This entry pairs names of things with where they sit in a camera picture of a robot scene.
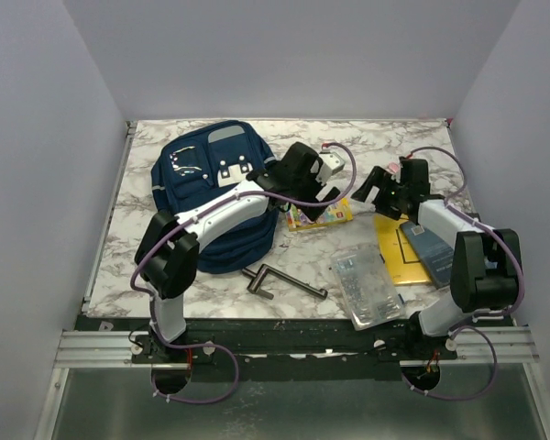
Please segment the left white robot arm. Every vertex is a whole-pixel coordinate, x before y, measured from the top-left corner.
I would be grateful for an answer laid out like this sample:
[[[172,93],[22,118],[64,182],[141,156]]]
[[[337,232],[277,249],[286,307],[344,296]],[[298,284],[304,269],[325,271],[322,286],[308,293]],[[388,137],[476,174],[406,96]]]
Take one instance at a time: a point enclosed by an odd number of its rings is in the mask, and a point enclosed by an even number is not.
[[[328,143],[315,151],[296,142],[282,159],[252,170],[216,199],[177,215],[157,213],[151,218],[130,286],[148,295],[149,326],[156,335],[153,350],[162,360],[173,362],[184,353],[183,295],[196,278],[201,252],[224,233],[285,204],[302,208],[311,219],[320,216],[344,193],[332,188],[324,199],[318,194],[354,162],[352,157],[341,158],[339,147]]]

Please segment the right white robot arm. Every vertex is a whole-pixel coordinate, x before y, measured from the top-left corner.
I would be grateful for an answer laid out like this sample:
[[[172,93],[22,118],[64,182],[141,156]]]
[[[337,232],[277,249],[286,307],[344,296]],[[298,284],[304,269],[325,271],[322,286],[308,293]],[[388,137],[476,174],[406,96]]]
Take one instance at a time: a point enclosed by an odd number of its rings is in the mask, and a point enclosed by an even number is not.
[[[424,159],[400,158],[400,173],[374,167],[352,194],[363,202],[372,189],[375,211],[393,220],[405,215],[441,238],[453,251],[450,294],[415,313],[414,330],[403,337],[405,352],[426,358],[436,349],[436,337],[482,317],[512,314],[522,303],[525,281],[520,242],[511,229],[494,229],[459,211],[448,198],[431,193]]]

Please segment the navy blue student backpack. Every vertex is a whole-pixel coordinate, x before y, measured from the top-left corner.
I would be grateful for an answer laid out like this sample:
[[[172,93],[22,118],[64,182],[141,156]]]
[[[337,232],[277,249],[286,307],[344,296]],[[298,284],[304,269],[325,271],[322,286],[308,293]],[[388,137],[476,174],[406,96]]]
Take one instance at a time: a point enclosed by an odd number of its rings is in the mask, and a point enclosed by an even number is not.
[[[225,121],[191,131],[167,144],[152,166],[151,191],[159,211],[190,211],[233,189],[275,156],[247,122]],[[224,274],[242,270],[271,250],[279,213],[269,211],[231,228],[209,244],[198,270]]]

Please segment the yellow crayon box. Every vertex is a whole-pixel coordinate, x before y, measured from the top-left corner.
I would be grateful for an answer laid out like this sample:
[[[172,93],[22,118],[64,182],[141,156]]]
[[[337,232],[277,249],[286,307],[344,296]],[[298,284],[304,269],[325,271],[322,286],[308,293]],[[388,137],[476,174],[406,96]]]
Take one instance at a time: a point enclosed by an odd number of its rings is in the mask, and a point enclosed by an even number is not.
[[[310,220],[307,215],[292,205],[286,213],[287,226],[290,232],[313,229],[318,227],[335,226],[353,220],[353,214],[347,198],[327,206],[324,212],[316,219]]]

